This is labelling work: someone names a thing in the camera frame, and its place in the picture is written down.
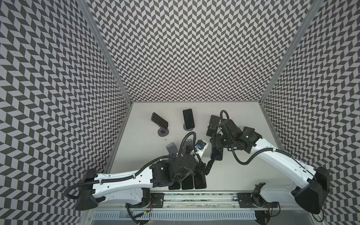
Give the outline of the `black phone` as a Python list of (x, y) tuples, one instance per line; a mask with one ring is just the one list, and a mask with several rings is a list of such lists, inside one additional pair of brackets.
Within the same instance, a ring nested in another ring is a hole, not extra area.
[(196, 174), (194, 176), (194, 187), (195, 189), (206, 189), (207, 183), (206, 183), (206, 176), (202, 174)]
[(186, 130), (192, 130), (195, 128), (195, 121), (192, 109), (183, 110), (183, 118)]
[(222, 161), (223, 160), (223, 147), (212, 146), (211, 148), (211, 160)]

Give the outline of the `black phone stand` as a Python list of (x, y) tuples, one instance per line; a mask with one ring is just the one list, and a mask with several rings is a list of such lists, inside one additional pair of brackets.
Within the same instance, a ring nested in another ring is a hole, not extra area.
[(168, 187), (169, 190), (180, 190), (181, 189), (181, 183), (175, 182), (174, 184), (170, 185)]

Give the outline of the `purple phone stand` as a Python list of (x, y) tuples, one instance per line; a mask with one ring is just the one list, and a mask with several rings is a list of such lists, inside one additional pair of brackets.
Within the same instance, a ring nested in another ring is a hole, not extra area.
[(192, 190), (194, 189), (194, 179), (193, 176), (189, 175), (181, 182), (182, 190)]

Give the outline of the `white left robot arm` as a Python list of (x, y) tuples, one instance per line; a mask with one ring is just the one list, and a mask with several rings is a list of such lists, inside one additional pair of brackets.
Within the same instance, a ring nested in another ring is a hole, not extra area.
[(206, 188), (206, 175), (215, 159), (205, 164), (199, 154), (182, 157), (162, 156), (147, 163), (138, 171), (103, 174), (88, 170), (79, 184), (75, 196), (77, 211), (98, 207), (101, 202), (127, 203), (142, 208), (152, 202), (151, 188), (167, 187), (169, 190)]

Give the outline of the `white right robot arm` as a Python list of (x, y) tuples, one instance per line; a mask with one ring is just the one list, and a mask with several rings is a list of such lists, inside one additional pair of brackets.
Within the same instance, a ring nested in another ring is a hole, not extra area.
[(272, 203), (296, 203), (312, 214), (320, 214), (331, 189), (331, 174), (325, 167), (307, 165), (268, 142), (254, 128), (240, 129), (231, 119), (219, 124), (220, 132), (211, 135), (213, 149), (228, 149), (235, 160), (249, 165), (260, 158), (282, 172), (292, 183), (258, 184), (255, 194)]

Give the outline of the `black stand back right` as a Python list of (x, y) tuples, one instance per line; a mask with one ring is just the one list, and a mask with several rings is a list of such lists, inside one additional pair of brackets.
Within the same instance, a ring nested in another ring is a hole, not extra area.
[(210, 120), (209, 120), (208, 129), (206, 132), (206, 135), (208, 137), (212, 137), (213, 134), (217, 133), (219, 123), (220, 123), (220, 117), (216, 116), (216, 115), (211, 115)]

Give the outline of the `grey stand front left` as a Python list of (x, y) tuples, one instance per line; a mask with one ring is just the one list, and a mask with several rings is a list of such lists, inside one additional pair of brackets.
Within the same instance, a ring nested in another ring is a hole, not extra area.
[(176, 146), (176, 144), (174, 142), (168, 144), (166, 146), (166, 149), (167, 149), (167, 151), (169, 153), (169, 156), (177, 156), (178, 153), (179, 153), (179, 150), (178, 150), (178, 148), (177, 148), (177, 146)]

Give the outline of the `grey stand front right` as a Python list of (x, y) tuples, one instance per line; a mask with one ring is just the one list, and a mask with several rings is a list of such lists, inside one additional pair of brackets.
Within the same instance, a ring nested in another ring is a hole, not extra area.
[(182, 148), (182, 155), (188, 155), (192, 152), (193, 150), (193, 141), (191, 139), (187, 139), (184, 142), (183, 148)]

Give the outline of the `grey stand far left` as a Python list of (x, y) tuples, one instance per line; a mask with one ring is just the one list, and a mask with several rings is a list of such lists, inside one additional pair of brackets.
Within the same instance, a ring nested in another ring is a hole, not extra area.
[(168, 129), (163, 129), (163, 128), (160, 128), (158, 131), (157, 131), (157, 134), (160, 136), (160, 137), (165, 137), (169, 134), (169, 130)]

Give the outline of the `phone reflecting pattern far left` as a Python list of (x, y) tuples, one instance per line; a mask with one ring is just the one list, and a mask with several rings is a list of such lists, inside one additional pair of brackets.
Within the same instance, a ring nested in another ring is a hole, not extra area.
[(165, 130), (168, 129), (168, 122), (162, 117), (160, 117), (158, 114), (156, 114), (155, 112), (153, 112), (151, 115), (151, 121), (162, 129)]

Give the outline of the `white ventilation grille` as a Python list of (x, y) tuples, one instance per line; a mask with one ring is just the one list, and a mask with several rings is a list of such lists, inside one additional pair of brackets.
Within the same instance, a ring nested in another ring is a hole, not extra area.
[[(126, 211), (98, 211), (93, 216), (94, 221), (126, 219), (131, 219)], [(256, 220), (256, 215), (254, 211), (152, 211), (136, 220)]]

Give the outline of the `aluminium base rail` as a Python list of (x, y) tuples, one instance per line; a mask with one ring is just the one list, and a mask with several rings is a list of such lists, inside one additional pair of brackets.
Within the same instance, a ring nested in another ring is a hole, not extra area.
[(240, 191), (156, 191), (153, 196), (162, 196), (162, 210), (261, 210), (272, 209), (267, 205), (262, 208), (237, 199)]

